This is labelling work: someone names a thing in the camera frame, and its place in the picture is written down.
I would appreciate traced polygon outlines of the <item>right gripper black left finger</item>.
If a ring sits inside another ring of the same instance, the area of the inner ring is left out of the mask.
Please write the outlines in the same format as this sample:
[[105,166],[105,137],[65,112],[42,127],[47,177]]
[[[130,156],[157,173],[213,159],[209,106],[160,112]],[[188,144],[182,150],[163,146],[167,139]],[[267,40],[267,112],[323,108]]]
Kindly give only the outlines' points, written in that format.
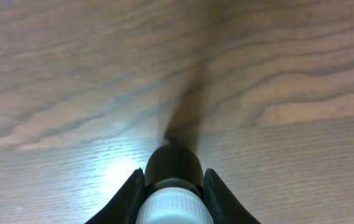
[[145,198],[144,173],[142,169],[136,169],[114,197],[86,224],[135,224]]

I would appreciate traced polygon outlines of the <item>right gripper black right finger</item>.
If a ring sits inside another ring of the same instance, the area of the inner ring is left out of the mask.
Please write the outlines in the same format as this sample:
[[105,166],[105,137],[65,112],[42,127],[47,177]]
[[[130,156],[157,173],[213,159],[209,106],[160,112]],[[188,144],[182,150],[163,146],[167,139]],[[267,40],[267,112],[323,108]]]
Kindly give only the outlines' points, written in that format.
[[213,169],[207,169],[205,172],[203,201],[214,223],[260,224]]

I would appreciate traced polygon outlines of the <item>dark syrup bottle white cap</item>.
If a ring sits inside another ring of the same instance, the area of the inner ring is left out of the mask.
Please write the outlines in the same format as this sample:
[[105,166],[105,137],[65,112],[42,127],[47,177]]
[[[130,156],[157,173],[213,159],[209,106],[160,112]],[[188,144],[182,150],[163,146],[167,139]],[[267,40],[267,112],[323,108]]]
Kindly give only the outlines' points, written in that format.
[[213,224],[203,202],[204,174],[194,152],[167,142],[145,168],[146,196],[137,224]]

